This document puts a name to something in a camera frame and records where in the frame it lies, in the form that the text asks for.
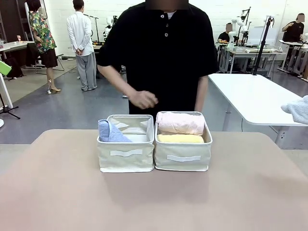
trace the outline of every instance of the person in black shirt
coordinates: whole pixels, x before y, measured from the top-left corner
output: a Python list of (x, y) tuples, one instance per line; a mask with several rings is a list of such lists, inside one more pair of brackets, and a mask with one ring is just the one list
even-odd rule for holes
[(303, 33), (304, 33), (304, 24), (302, 22), (305, 21), (305, 15), (300, 13), (297, 16), (296, 21), (290, 22), (282, 31), (285, 32), (283, 35), (283, 41), (285, 42), (299, 42), (303, 41)]
[[(124, 11), (100, 50), (98, 69), (128, 96), (130, 114), (155, 119), (159, 111), (202, 111), (208, 75), (218, 71), (207, 14), (188, 3), (165, 10), (172, 2), (157, 1), (163, 10), (144, 2)], [(128, 82), (117, 64), (126, 66)]]
[(218, 37), (218, 42), (230, 42), (230, 31), (228, 30), (228, 25), (231, 25), (231, 23), (228, 23), (226, 26), (226, 31), (220, 34), (220, 36)]

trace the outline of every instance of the gray pants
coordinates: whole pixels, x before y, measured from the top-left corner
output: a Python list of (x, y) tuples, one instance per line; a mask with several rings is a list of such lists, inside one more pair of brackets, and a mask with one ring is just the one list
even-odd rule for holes
[(81, 89), (94, 89), (96, 85), (96, 59), (92, 53), (87, 56), (76, 56), (77, 69), (80, 75)]

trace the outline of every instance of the black stand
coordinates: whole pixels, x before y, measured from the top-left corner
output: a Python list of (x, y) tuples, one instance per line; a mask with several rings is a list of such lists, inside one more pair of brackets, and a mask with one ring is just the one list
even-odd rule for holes
[(255, 66), (255, 70), (253, 72), (253, 75), (256, 76), (257, 75), (257, 71), (258, 71), (258, 68), (259, 68), (259, 65), (260, 65), (260, 62), (261, 62), (261, 56), (262, 56), (262, 52), (263, 52), (263, 49), (264, 49), (264, 46), (265, 46), (265, 43), (266, 43), (266, 36), (268, 35), (268, 31), (269, 31), (269, 28), (270, 28), (270, 23), (272, 22), (272, 18), (269, 17), (268, 19), (268, 22), (266, 23), (266, 28), (265, 28), (265, 32), (264, 32), (264, 37), (263, 37), (263, 40), (261, 42), (261, 47), (260, 47), (260, 51), (259, 51), (259, 55), (258, 55), (258, 59), (257, 59), (257, 63), (256, 63), (256, 66)]
[(0, 98), (1, 98), (1, 103), (2, 103), (2, 106), (3, 106), (3, 109), (2, 109), (2, 112), (0, 113), (0, 115), (4, 114), (4, 113), (8, 113), (8, 114), (16, 117), (17, 119), (20, 119), (20, 117), (14, 115), (13, 113), (10, 113), (11, 110), (14, 110), (14, 109), (19, 108), (19, 107), (9, 108), (8, 106), (4, 105), (4, 101), (3, 101), (1, 94), (0, 94)]

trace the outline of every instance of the storage basket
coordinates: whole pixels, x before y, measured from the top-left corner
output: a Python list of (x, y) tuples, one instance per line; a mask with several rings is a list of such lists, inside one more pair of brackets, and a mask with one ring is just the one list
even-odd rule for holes
[[(199, 112), (174, 112), (190, 115), (202, 115)], [(211, 159), (211, 133), (205, 122), (202, 135), (205, 143), (166, 143), (160, 142), (161, 134), (158, 124), (155, 125), (155, 168), (170, 171), (207, 171)]]
[(101, 172), (149, 172), (154, 169), (154, 120), (151, 115), (111, 115), (113, 123), (132, 143), (102, 142), (97, 138)]

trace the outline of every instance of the rolled towel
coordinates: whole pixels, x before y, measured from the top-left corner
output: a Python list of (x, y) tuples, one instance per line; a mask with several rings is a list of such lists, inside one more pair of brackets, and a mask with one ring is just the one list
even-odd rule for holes
[(98, 121), (98, 130), (102, 142), (132, 142), (114, 124), (105, 119)]
[(293, 116), (294, 122), (308, 124), (308, 95), (298, 101), (283, 105), (281, 108)]
[(187, 113), (159, 112), (156, 122), (160, 131), (192, 135), (202, 135), (205, 126), (203, 115)]
[(158, 135), (157, 138), (164, 143), (204, 143), (202, 136), (196, 135)]

